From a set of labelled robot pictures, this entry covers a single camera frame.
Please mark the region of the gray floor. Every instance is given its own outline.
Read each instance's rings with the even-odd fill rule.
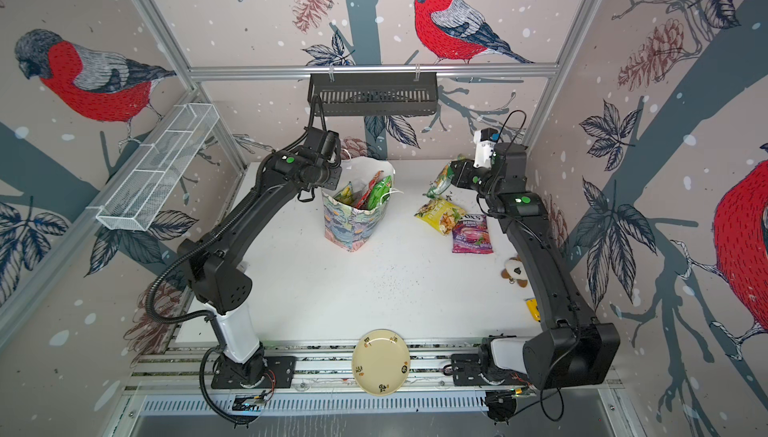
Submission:
[[[485,413],[334,414],[298,417],[263,417],[249,429],[232,428],[216,415],[145,417],[132,437],[184,435],[210,437],[513,437],[514,435],[613,436],[597,390],[563,390],[565,413],[558,423],[544,417],[538,405],[516,415],[509,425],[494,425]],[[519,406],[532,403],[522,400]],[[557,396],[544,402],[548,413],[560,413]]]

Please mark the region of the plate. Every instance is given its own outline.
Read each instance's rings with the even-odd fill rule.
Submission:
[[[371,395],[389,395],[408,378],[411,356],[402,338],[379,329],[360,339],[352,353],[352,374],[361,389]]]

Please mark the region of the red snack bag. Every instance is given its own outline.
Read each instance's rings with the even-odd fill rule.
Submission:
[[[366,201],[368,200],[368,195],[373,190],[373,186],[376,185],[376,181],[379,180],[379,175],[382,174],[383,171],[378,171],[376,175],[373,176],[373,179],[368,183],[368,189],[366,189],[365,193],[363,193],[362,197],[360,197],[360,200],[355,204],[355,209],[362,209],[362,207],[366,204]]]
[[[466,214],[453,228],[453,253],[493,253],[483,214]]]

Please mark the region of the green snack bag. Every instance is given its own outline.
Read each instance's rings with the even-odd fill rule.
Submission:
[[[355,200],[355,194],[352,192],[352,183],[348,183],[336,196],[334,199],[336,199],[337,202],[341,202],[342,204],[352,205],[352,202]]]
[[[445,192],[451,186],[451,179],[453,179],[453,169],[451,169],[451,163],[449,162],[437,176],[437,179],[429,186],[427,197],[434,199]]]
[[[373,186],[370,196],[368,197],[368,205],[366,209],[372,211],[379,207],[379,204],[383,204],[389,197],[389,189],[392,188],[392,176],[388,175],[382,179],[381,182]]]

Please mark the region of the red bird breast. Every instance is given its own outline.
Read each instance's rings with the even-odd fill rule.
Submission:
[[[83,65],[69,42],[60,42],[48,51],[53,77],[40,80],[75,112],[95,121],[126,122],[136,116],[149,103],[151,82],[115,93],[84,91],[74,85]]]
[[[451,6],[451,2],[453,0],[425,0],[423,4],[416,1],[416,35],[438,58],[468,60],[487,48],[450,37],[432,21],[432,13],[446,10]]]
[[[717,268],[763,329],[768,329],[766,208],[768,161],[763,161],[723,196],[714,219]]]

